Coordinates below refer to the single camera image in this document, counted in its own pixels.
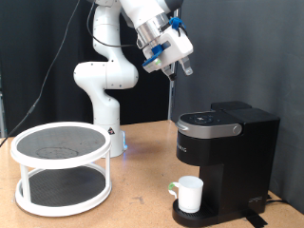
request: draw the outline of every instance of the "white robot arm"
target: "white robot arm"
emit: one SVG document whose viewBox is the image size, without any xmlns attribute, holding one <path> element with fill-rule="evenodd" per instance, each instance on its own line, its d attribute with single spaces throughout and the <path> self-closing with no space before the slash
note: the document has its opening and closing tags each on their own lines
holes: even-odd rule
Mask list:
<svg viewBox="0 0 304 228">
<path fill-rule="evenodd" d="M 93 104 L 94 124 L 107 130 L 111 136 L 111 157 L 120 156 L 126 149 L 124 132 L 120 129 L 120 104 L 105 93 L 105 89 L 125 89 L 135 86 L 139 74 L 129 63 L 120 40 L 119 16 L 122 7 L 139 34 L 138 47 L 147 61 L 142 65 L 152 72 L 162 69 L 169 76 L 171 64 L 182 63 L 187 75 L 192 73 L 188 55 L 193 47 L 181 23 L 169 22 L 166 12 L 175 10 L 182 0 L 96 0 L 93 35 L 94 49 L 108 62 L 88 62 L 76 66 L 74 79 L 90 97 Z"/>
</svg>

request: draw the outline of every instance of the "black coffee maker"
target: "black coffee maker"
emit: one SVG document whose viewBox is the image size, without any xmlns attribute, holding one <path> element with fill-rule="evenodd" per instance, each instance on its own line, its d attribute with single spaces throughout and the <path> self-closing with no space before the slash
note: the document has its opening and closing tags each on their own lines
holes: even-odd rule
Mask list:
<svg viewBox="0 0 304 228">
<path fill-rule="evenodd" d="M 188 214 L 173 203 L 173 219 L 204 227 L 265 211 L 279 118 L 241 102 L 180 116 L 177 157 L 200 167 L 201 207 Z"/>
</svg>

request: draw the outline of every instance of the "table surface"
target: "table surface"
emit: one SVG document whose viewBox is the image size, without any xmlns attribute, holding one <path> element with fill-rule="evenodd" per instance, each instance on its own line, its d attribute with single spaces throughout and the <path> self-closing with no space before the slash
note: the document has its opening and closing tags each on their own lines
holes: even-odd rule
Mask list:
<svg viewBox="0 0 304 228">
<path fill-rule="evenodd" d="M 181 227 L 172 219 L 174 197 L 167 186 L 185 175 L 197 176 L 199 168 L 176 157 L 177 128 L 170 121 L 122 126 L 128 149 L 111 159 L 112 192 L 90 211 L 67 218 L 29 215 L 16 205 L 14 192 L 20 180 L 19 164 L 10 156 L 9 139 L 0 149 L 0 227 Z M 96 161 L 105 167 L 105 160 Z M 270 193 L 274 200 L 278 197 Z M 272 203 L 261 216 L 269 228 L 303 228 L 304 217 L 292 206 Z M 252 228 L 245 219 L 214 225 L 215 228 Z"/>
</svg>

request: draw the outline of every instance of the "mug handle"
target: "mug handle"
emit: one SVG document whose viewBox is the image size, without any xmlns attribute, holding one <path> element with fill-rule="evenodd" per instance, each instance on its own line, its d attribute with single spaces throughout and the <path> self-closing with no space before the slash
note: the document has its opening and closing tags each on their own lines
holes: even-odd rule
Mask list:
<svg viewBox="0 0 304 228">
<path fill-rule="evenodd" d="M 175 196 L 175 199 L 178 198 L 177 193 L 175 191 L 172 190 L 173 187 L 180 187 L 180 184 L 178 182 L 172 182 L 169 184 L 168 186 L 168 191 L 171 195 Z"/>
</svg>

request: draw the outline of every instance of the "cup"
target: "cup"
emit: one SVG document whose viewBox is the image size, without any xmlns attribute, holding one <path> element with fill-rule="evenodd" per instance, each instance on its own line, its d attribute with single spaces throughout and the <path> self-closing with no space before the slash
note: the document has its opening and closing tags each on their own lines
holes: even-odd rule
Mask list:
<svg viewBox="0 0 304 228">
<path fill-rule="evenodd" d="M 177 194 L 172 189 L 173 187 L 178 187 L 179 208 L 186 213 L 196 213 L 200 210 L 202 186 L 201 179 L 193 176 L 184 176 L 179 179 L 179 182 L 170 183 L 168 190 L 177 199 Z"/>
</svg>

